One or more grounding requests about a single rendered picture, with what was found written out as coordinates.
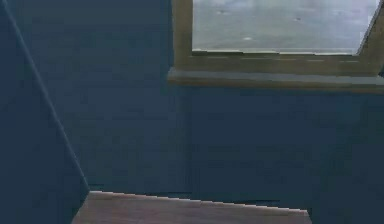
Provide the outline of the olive framed window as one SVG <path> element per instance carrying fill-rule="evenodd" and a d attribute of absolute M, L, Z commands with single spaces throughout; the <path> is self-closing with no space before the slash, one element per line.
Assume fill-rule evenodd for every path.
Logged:
<path fill-rule="evenodd" d="M 170 83 L 384 94 L 384 0 L 171 0 Z"/>

